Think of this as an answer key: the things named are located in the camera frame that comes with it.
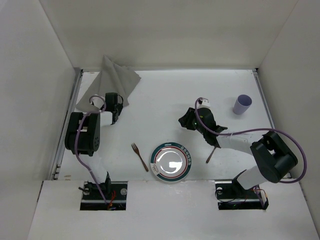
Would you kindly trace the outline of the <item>grey cloth napkin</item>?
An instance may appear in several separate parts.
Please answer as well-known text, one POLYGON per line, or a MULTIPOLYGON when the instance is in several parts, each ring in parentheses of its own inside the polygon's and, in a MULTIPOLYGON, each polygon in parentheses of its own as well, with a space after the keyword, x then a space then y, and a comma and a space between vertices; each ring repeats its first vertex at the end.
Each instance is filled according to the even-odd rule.
POLYGON ((89 98, 93 95, 104 97, 106 93, 119 94, 123 97, 123 106, 127 107, 128 97, 140 80, 141 77, 130 67, 118 65, 104 55, 101 71, 79 99, 76 108, 81 112, 96 111, 97 108, 90 104, 89 98))

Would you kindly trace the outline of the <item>lilac plastic cup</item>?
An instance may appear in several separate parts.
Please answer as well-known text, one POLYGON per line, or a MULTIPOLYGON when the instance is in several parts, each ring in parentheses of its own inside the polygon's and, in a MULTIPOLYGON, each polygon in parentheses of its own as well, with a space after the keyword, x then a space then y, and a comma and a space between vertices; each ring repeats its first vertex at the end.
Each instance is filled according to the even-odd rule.
POLYGON ((239 95, 234 103, 233 112, 236 115, 242 115, 252 105, 252 102, 253 101, 250 96, 246 94, 239 95))

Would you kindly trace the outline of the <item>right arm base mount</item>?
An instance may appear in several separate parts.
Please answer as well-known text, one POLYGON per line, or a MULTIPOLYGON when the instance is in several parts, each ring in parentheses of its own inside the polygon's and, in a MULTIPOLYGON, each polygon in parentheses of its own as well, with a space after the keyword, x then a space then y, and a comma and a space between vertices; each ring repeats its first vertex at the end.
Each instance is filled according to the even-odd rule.
POLYGON ((263 210, 269 207, 269 198, 260 185, 242 189, 231 180, 216 181, 214 195, 220 211, 226 210, 263 210))

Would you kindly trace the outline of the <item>aluminium table rail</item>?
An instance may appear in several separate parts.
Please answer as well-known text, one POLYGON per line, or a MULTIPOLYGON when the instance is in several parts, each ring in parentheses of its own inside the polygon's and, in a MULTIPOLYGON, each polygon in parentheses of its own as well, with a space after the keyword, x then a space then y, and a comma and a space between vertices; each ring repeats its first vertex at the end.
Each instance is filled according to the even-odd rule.
POLYGON ((65 117, 63 120, 63 126, 62 126, 61 133, 59 136, 58 145, 56 148, 56 152, 52 158, 52 163, 50 165, 51 168, 50 168, 50 171, 48 172, 47 180, 57 180, 58 179, 56 177, 56 174, 57 174, 57 170, 60 169, 61 163, 63 160, 63 154, 64 154, 64 150, 65 150, 65 136, 66 136, 66 132, 67 132, 67 128, 68 128, 68 123, 69 123, 71 113, 75 109, 77 97, 78 97, 79 90, 80 90, 80 85, 81 85, 82 76, 83 76, 83 69, 81 69, 79 67, 74 67, 73 69, 75 71, 75 78, 73 81, 72 90, 71 90, 70 97, 69 97, 69 102, 68 102, 65 117))
POLYGON ((260 97, 261 97, 263 105, 264 105, 265 112, 266 112, 268 120, 269 120, 269 124, 274 129, 275 128, 274 121, 273 121, 273 118, 272 118, 272 115, 271 115, 271 112, 270 112, 270 109, 269 109, 269 106, 268 106, 268 103, 267 103, 267 100, 266 100, 262 85, 261 85, 261 82, 260 82, 260 78, 259 78, 259 75, 258 75, 258 68, 254 68, 252 70, 252 72, 253 72, 253 76, 255 78, 255 82, 256 82, 258 90, 259 90, 260 97))

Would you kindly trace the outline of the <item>brown wooden spoon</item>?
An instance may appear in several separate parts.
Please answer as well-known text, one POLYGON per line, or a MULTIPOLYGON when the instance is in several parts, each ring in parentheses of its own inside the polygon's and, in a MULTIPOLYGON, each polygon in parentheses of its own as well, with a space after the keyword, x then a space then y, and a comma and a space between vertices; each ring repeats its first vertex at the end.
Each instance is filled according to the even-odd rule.
POLYGON ((211 158, 212 158, 215 150, 216 150, 216 147, 213 148, 213 150, 211 151, 210 155, 209 155, 208 158, 206 159, 206 161, 205 161, 206 164, 208 164, 208 163, 210 162, 210 160, 211 160, 211 158))

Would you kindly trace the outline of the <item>brown wooden fork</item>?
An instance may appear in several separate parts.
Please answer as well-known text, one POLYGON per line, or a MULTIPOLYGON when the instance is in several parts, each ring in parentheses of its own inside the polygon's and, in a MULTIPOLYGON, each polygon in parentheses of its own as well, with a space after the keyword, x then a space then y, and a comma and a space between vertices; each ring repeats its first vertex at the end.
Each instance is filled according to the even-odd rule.
POLYGON ((141 163, 142 163, 145 171, 146 171, 146 172, 149 172, 149 169, 148 169, 146 163, 144 162, 144 160, 142 159, 141 154, 140 154, 140 151, 139 151, 139 148, 137 147, 137 145, 136 145, 135 143, 132 143, 132 144, 131 144, 131 147, 132 147, 133 151, 134 151, 134 152, 137 154, 137 156, 139 157, 139 159, 140 159, 140 161, 141 161, 141 163))

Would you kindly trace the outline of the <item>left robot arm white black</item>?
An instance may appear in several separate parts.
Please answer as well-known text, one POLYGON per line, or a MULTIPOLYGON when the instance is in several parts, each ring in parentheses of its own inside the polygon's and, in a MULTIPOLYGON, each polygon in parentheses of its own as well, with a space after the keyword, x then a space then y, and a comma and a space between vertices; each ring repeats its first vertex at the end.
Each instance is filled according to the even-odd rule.
POLYGON ((93 95, 88 100, 92 110, 71 113, 65 138, 65 148, 88 171, 93 182, 87 193, 97 191, 105 199, 111 192, 108 171, 101 163, 98 149, 101 145, 101 127, 114 125, 123 110, 124 99, 116 92, 105 96, 93 95))

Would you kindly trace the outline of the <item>left aluminium table rail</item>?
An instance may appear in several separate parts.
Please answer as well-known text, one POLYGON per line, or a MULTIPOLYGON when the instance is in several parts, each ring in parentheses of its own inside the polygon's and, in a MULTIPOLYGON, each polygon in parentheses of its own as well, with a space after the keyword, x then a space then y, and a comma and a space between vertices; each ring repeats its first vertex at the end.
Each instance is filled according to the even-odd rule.
POLYGON ((69 123, 71 113, 75 109, 77 97, 78 97, 79 90, 80 90, 80 85, 81 85, 82 76, 83 76, 83 69, 81 69, 79 67, 74 67, 73 69, 75 71, 75 78, 73 81, 72 90, 71 90, 70 97, 69 97, 69 102, 68 102, 65 117, 63 120, 63 126, 62 126, 61 133, 59 136, 58 145, 56 148, 56 152, 52 158, 52 163, 50 165, 51 168, 50 168, 50 171, 48 172, 47 180, 57 180, 58 179, 56 177, 56 174, 57 174, 57 170, 60 169, 61 163, 63 160, 63 154, 64 154, 64 150, 65 150, 65 136, 66 136, 66 132, 67 132, 67 128, 68 128, 68 123, 69 123))

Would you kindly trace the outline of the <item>right aluminium table rail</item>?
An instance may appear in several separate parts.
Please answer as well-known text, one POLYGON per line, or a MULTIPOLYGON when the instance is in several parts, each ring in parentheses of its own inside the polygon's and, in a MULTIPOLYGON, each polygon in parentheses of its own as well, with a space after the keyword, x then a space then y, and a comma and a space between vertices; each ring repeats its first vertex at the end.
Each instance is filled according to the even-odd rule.
POLYGON ((269 120, 269 124, 274 129, 275 128, 274 121, 273 121, 273 118, 272 118, 272 115, 271 115, 271 112, 270 112, 270 109, 269 109, 269 106, 268 106, 268 103, 267 103, 267 100, 266 100, 262 85, 261 85, 261 82, 260 82, 260 78, 259 78, 259 75, 258 75, 258 68, 254 68, 252 70, 252 72, 253 72, 253 76, 255 78, 255 82, 256 82, 258 90, 259 90, 260 97, 261 97, 263 105, 264 105, 265 112, 266 112, 268 120, 269 120))

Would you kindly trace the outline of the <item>white plate green red rim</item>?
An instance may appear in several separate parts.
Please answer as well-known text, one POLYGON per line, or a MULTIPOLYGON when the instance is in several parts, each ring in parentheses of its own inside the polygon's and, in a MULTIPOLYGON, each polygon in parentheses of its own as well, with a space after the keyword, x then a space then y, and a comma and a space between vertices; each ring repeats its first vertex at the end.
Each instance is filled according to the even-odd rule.
POLYGON ((153 150, 149 164, 156 178, 170 184, 177 183, 189 174, 192 156, 183 145, 166 142, 153 150))

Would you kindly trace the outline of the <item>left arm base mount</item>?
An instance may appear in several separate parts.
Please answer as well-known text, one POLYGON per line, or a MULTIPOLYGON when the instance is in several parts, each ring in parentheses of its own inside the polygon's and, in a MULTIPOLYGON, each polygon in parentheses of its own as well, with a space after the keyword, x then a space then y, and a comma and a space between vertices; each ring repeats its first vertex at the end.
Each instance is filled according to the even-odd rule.
POLYGON ((127 181, 111 181, 100 185, 104 197, 93 182, 85 182, 82 191, 81 211, 125 211, 127 208, 127 181))

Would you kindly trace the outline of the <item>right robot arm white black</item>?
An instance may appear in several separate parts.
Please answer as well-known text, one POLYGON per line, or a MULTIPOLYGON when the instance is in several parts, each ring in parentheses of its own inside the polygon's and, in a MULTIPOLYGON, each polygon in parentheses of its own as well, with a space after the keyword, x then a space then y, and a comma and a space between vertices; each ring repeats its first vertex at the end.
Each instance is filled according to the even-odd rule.
POLYGON ((227 127, 216 123, 208 107, 190 107, 178 122, 187 130, 198 131, 210 146, 253 156, 255 166, 231 180, 234 198, 242 198, 246 191, 262 183, 279 183, 298 164, 295 154, 276 132, 268 131, 262 135, 228 132, 227 127))

